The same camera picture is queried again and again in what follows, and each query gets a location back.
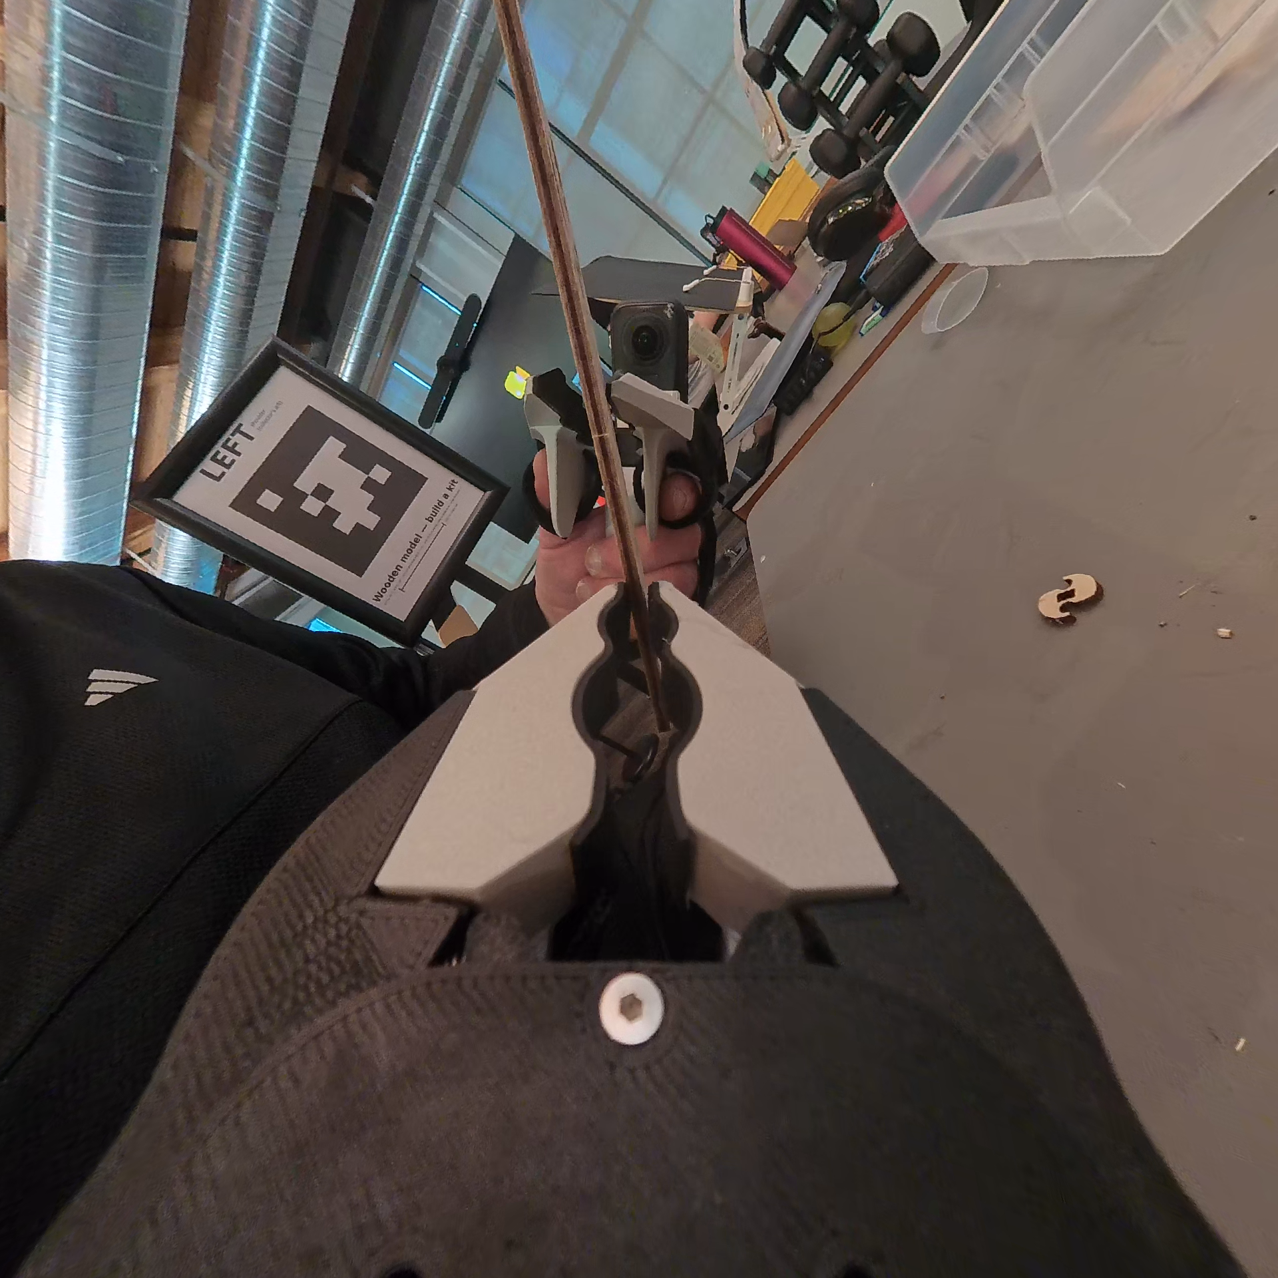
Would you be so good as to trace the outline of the framed marker sign board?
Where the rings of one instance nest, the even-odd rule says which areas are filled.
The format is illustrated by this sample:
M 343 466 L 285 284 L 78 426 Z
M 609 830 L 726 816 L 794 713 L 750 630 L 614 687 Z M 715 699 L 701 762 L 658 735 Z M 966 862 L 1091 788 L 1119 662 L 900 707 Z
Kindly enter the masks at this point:
M 131 504 L 403 646 L 509 486 L 272 336 Z

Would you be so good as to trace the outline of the black headset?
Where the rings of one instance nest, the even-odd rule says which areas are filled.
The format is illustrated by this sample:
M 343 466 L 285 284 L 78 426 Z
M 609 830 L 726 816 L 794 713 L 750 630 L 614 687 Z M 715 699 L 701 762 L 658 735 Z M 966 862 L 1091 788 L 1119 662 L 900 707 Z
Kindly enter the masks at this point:
M 885 167 L 863 165 L 838 179 L 817 200 L 807 217 L 807 244 L 829 263 L 847 263 L 881 237 L 896 211 Z

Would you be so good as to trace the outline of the blue grey plastic lid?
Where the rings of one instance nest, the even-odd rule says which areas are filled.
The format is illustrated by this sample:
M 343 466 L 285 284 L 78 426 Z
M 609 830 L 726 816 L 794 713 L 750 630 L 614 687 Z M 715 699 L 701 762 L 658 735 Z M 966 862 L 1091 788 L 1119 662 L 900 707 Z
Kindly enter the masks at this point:
M 802 338 L 795 349 L 789 354 L 779 349 L 773 364 L 783 366 L 785 376 L 777 381 L 775 390 L 770 396 L 769 408 L 775 409 L 775 417 L 779 421 L 791 418 L 807 402 L 813 393 L 822 384 L 825 377 L 834 366 L 834 356 L 819 348 L 813 337 L 813 329 L 819 313 L 831 303 L 849 303 L 858 284 L 857 273 L 850 273 L 850 265 L 841 263 L 827 273 L 818 289 L 819 306 L 810 304 L 809 313 L 801 316 L 807 322 L 795 328 L 794 332 Z

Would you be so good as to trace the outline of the black dumbbell rack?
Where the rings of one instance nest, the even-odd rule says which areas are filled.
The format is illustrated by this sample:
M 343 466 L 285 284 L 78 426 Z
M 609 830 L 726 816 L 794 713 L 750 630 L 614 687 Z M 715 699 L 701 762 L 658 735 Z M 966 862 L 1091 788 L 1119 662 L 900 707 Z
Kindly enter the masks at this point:
M 882 16 L 874 2 L 785 2 L 765 36 L 741 31 L 747 82 L 807 135 L 810 161 L 830 180 L 903 141 L 926 108 L 922 82 L 942 60 L 926 18 L 907 10 L 877 36 Z

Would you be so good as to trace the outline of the black monitor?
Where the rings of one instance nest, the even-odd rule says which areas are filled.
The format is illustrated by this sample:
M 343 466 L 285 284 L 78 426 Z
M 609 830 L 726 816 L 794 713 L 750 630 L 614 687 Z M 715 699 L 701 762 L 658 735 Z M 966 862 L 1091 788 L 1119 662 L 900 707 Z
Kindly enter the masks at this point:
M 492 285 L 468 358 L 432 436 L 509 488 L 493 522 L 532 541 L 540 525 L 525 497 L 524 476 L 537 444 L 524 401 L 505 382 L 518 370 L 574 376 L 576 365 L 552 263 L 520 236 Z

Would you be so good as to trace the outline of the person's left hand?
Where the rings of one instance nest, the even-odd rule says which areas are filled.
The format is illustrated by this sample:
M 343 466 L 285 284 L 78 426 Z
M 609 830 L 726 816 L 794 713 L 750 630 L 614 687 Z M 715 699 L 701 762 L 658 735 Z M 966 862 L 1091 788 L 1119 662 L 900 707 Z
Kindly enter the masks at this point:
M 546 529 L 538 531 L 536 598 L 550 626 L 625 581 L 621 547 L 610 529 L 610 514 L 600 506 L 578 519 L 566 538 Z M 654 538 L 644 523 L 634 533 L 646 581 L 668 582 L 694 598 L 706 541 L 701 522 L 681 529 L 664 523 Z

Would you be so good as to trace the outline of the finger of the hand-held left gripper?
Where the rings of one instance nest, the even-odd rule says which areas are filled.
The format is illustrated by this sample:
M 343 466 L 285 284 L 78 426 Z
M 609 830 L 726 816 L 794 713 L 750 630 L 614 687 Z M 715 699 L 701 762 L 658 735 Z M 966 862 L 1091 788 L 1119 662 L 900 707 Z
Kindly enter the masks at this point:
M 616 377 L 610 394 L 617 421 L 638 440 L 646 531 L 649 539 L 657 539 L 668 465 L 693 461 L 695 409 L 678 392 L 664 390 L 637 376 Z
M 541 527 L 568 539 L 596 509 L 596 446 L 584 396 L 564 372 L 536 374 L 524 394 L 524 420 L 546 460 L 549 497 L 537 497 L 533 465 L 524 494 Z

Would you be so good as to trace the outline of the small curved wooden piece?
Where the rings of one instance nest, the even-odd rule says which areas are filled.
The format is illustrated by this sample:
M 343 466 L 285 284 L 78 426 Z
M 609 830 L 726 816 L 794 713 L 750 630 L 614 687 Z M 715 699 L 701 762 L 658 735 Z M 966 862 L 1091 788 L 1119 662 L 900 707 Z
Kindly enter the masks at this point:
M 1068 629 L 1078 623 L 1079 615 L 1099 605 L 1105 589 L 1091 574 L 1072 573 L 1063 585 L 1046 591 L 1036 602 L 1038 615 L 1050 626 Z

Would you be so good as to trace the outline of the silver ventilation duct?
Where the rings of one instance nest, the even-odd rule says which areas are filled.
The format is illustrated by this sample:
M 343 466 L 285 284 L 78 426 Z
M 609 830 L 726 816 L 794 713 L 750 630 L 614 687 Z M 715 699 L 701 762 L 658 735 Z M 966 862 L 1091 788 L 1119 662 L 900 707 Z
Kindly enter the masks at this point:
M 190 3 L 5 10 L 9 551 L 115 565 Z
M 166 453 L 280 328 L 353 7 L 228 6 Z
M 399 296 L 482 88 L 496 24 L 489 2 L 433 4 L 328 356 L 328 370 L 363 392 L 376 377 Z

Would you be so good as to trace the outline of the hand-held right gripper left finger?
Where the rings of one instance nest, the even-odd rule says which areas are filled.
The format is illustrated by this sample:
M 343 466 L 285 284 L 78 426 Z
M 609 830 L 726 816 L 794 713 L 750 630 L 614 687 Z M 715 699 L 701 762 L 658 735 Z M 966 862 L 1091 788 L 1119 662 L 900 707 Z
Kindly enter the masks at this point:
M 560 963 L 604 957 L 640 891 L 641 791 L 610 784 L 621 594 L 601 593 L 482 679 L 375 890 L 520 924 Z

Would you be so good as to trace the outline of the black flat board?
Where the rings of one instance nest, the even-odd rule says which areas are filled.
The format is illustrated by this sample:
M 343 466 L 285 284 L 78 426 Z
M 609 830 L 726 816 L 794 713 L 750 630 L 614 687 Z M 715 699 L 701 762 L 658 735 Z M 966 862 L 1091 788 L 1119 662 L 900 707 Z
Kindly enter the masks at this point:
M 582 268 L 584 288 L 594 310 L 630 304 L 679 304 L 693 310 L 722 312 L 731 300 L 721 283 L 694 264 L 598 257 Z

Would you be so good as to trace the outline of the clear plastic box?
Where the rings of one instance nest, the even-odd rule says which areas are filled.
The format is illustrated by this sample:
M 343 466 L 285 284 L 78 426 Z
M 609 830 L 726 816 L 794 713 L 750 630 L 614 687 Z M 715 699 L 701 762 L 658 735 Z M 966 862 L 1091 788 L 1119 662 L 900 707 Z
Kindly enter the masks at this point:
M 1275 2 L 1006 3 L 886 179 L 940 264 L 1157 257 L 1276 147 Z

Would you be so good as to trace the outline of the wooden parts sheet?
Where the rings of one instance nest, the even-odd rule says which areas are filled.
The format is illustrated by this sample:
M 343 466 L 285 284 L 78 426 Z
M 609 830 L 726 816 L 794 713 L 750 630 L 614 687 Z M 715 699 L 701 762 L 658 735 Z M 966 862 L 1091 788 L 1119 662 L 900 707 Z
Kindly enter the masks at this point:
M 520 3 L 496 2 L 493 7 L 548 236 L 569 344 L 581 380 L 584 408 L 601 473 L 604 497 L 614 522 L 625 583 L 624 593 L 645 673 L 650 711 L 656 730 L 668 732 L 670 721 L 664 707 L 662 669 L 652 638 L 648 583 L 632 514 L 632 492 L 626 485 L 616 418 L 605 390 L 600 352 L 594 338 L 594 318 L 589 306 L 550 121 L 541 97 Z

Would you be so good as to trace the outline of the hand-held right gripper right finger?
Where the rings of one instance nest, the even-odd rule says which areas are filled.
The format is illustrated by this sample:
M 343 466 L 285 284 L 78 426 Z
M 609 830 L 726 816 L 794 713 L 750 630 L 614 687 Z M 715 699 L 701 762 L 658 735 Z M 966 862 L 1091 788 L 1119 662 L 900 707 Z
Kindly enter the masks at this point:
M 675 682 L 669 711 L 690 715 L 673 762 L 691 902 L 743 936 L 766 915 L 894 895 L 898 874 L 805 687 L 670 585 L 649 606 Z

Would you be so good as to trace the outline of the person's left forearm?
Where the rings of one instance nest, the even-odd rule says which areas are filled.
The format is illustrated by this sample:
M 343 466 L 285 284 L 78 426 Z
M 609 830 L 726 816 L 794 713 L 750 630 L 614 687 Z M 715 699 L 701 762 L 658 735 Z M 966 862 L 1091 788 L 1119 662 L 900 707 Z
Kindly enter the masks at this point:
M 300 630 L 293 662 L 413 730 L 455 695 L 476 691 L 549 630 L 536 586 L 528 583 L 500 602 L 474 635 L 435 653 Z

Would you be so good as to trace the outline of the yellow box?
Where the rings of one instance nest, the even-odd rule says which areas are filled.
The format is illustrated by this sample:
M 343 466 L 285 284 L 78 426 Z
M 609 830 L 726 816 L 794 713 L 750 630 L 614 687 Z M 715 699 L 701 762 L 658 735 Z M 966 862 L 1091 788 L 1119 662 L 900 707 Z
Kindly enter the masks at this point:
M 750 216 L 749 225 L 762 236 L 771 237 L 782 223 L 807 223 L 822 192 L 823 184 L 809 173 L 805 161 L 797 155 L 775 177 L 759 208 Z

